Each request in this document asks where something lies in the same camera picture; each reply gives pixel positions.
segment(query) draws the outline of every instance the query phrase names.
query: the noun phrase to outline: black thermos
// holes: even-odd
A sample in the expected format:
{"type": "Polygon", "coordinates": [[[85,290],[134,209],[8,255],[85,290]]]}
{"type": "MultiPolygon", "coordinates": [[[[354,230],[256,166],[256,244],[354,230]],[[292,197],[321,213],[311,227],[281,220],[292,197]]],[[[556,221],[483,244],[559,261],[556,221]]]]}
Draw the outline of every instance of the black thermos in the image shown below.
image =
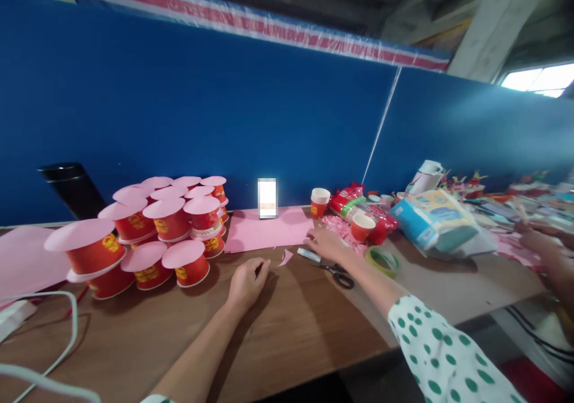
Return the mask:
{"type": "Polygon", "coordinates": [[[97,218],[106,207],[100,192],[80,163],[52,164],[38,169],[78,220],[97,218]]]}

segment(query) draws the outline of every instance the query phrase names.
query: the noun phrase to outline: scissors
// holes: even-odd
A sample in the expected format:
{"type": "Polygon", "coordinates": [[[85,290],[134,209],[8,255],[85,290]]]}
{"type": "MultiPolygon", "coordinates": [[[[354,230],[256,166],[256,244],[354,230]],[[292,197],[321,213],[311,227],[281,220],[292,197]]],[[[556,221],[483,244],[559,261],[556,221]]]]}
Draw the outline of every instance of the scissors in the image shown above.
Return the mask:
{"type": "Polygon", "coordinates": [[[313,264],[315,267],[322,268],[323,270],[330,271],[333,274],[333,278],[337,284],[344,289],[353,289],[355,287],[355,281],[351,279],[348,275],[347,270],[342,268],[340,265],[325,265],[325,264],[313,264]]]}

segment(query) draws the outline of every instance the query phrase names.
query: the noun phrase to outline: wooden table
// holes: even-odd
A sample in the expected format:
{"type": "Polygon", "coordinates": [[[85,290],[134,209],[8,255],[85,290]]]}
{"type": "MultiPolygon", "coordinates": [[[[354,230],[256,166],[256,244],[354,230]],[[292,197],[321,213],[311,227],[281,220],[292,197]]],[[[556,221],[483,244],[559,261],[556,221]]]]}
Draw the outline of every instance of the wooden table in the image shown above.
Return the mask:
{"type": "MultiPolygon", "coordinates": [[[[545,291],[534,273],[504,258],[426,259],[399,234],[385,246],[401,261],[397,280],[451,323],[545,291]]],[[[180,289],[172,278],[149,292],[132,287],[107,301],[85,297],[79,304],[78,344],[50,377],[95,390],[103,402],[140,401],[223,304],[236,266],[255,256],[271,258],[273,272],[225,353],[210,401],[260,399],[397,346],[360,288],[340,289],[330,274],[297,256],[276,268],[282,254],[283,248],[223,254],[211,260],[210,275],[196,288],[180,289]]],[[[63,289],[77,293],[82,285],[63,289]]],[[[68,307],[65,298],[45,300],[2,343],[0,362],[46,369],[68,343],[70,323],[62,319],[68,307]]],[[[0,378],[0,401],[12,401],[25,387],[0,378]]],[[[42,390],[26,399],[45,401],[53,401],[53,395],[42,390]]]]}

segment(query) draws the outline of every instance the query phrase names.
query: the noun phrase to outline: smartphone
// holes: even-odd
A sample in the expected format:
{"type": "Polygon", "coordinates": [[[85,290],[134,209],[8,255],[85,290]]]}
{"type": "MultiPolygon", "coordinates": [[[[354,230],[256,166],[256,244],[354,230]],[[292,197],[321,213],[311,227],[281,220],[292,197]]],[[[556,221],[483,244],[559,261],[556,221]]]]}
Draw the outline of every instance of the smartphone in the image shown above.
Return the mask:
{"type": "Polygon", "coordinates": [[[277,181],[275,179],[257,179],[257,203],[259,219],[277,218],[277,181]]]}

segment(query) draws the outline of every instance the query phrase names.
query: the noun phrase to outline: window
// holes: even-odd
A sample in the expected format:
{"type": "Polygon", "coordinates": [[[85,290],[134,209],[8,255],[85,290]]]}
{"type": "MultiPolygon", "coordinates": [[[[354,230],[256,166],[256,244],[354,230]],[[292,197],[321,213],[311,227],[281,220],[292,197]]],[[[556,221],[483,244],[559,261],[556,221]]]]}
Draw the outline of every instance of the window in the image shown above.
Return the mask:
{"type": "Polygon", "coordinates": [[[558,98],[573,80],[574,63],[570,63],[510,72],[501,85],[509,89],[531,91],[558,98]]]}

